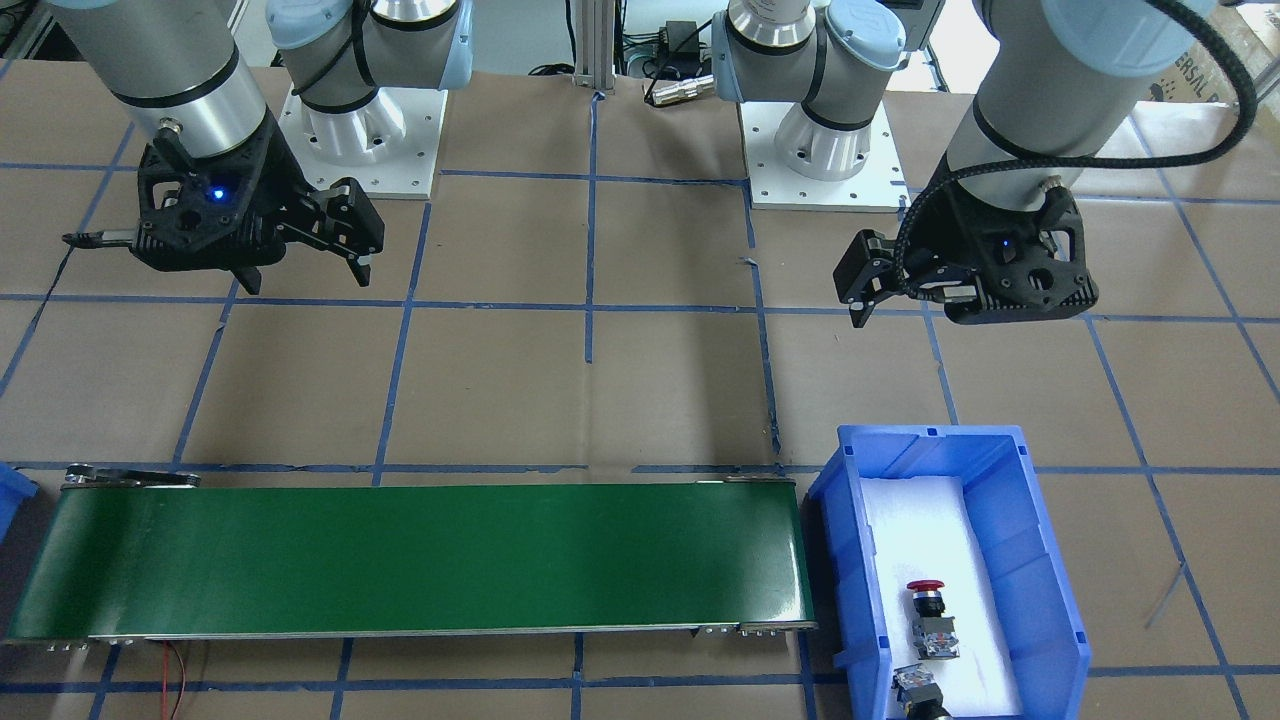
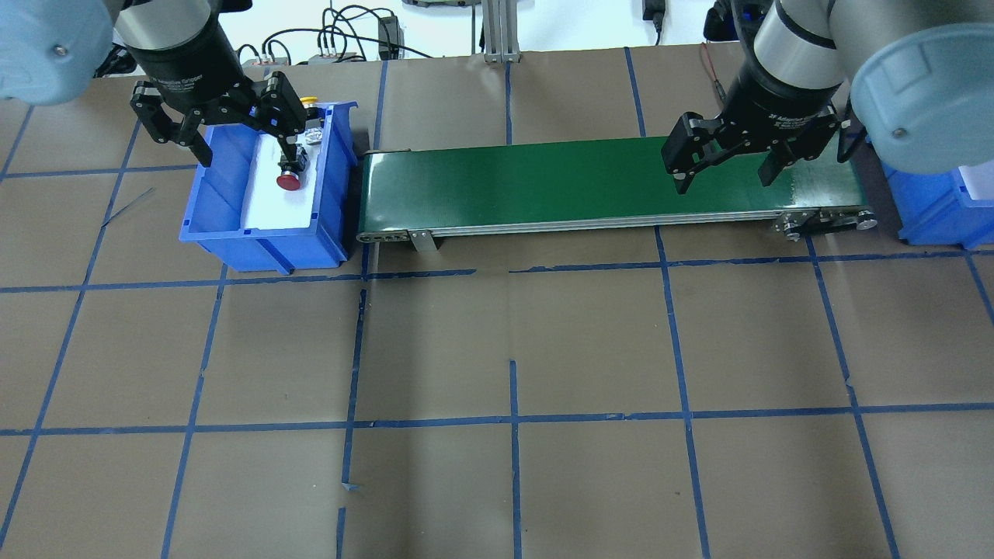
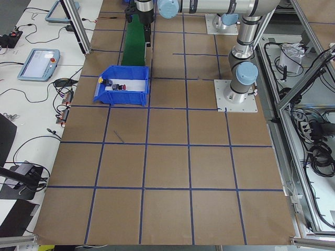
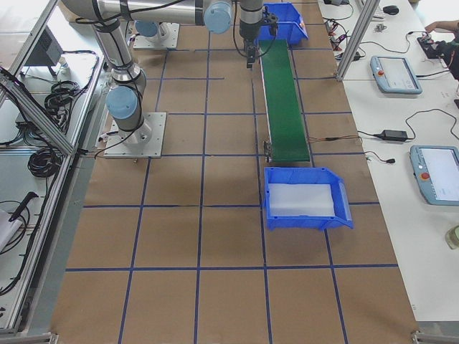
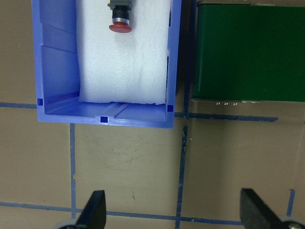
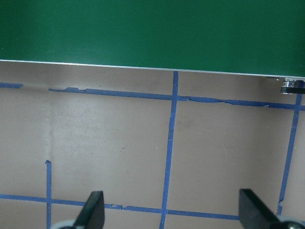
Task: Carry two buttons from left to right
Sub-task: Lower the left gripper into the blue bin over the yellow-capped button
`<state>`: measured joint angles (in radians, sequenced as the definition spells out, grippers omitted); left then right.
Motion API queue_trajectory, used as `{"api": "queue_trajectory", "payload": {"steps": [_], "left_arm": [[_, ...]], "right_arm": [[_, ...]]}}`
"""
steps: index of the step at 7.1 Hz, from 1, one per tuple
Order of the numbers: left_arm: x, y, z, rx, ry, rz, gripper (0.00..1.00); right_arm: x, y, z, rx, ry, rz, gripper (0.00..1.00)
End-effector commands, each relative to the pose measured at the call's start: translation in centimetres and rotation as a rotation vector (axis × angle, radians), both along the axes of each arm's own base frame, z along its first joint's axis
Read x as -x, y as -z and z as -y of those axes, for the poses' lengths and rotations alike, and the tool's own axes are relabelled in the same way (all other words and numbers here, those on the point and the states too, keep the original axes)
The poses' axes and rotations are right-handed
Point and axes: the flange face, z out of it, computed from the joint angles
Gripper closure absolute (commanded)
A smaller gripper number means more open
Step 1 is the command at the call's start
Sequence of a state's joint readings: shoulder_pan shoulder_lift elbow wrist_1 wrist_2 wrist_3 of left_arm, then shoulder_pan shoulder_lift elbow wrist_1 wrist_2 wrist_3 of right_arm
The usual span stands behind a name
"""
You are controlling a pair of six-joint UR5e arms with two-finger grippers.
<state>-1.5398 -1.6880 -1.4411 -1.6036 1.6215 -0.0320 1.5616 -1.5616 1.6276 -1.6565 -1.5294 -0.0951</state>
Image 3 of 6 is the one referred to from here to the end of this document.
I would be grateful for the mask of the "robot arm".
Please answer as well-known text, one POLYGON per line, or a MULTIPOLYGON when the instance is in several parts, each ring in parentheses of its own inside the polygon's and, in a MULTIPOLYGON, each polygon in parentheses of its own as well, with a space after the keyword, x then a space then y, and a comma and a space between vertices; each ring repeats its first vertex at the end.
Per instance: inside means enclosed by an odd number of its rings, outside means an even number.
POLYGON ((212 21, 213 27, 219 30, 225 30, 235 25, 239 19, 239 14, 216 14, 212 21))
POLYGON ((254 38, 262 16, 275 10, 279 1, 157 1, 159 13, 165 19, 178 13, 240 14, 241 26, 237 43, 229 54, 233 79, 224 90, 225 99, 233 104, 245 101, 258 77, 258 68, 249 62, 254 54, 254 38))

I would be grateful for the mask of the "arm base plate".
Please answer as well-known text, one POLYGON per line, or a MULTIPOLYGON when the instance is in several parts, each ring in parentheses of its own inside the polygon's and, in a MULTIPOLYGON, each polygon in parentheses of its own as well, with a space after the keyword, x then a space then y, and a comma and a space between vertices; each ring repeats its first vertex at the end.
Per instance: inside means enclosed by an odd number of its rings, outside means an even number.
POLYGON ((206 14, 206 28, 209 35, 236 36, 239 14, 206 14))
POLYGON ((231 80, 215 79, 215 94, 218 112, 243 112, 256 113, 258 108, 255 96, 252 93, 252 87, 245 94, 235 93, 230 86, 231 80))

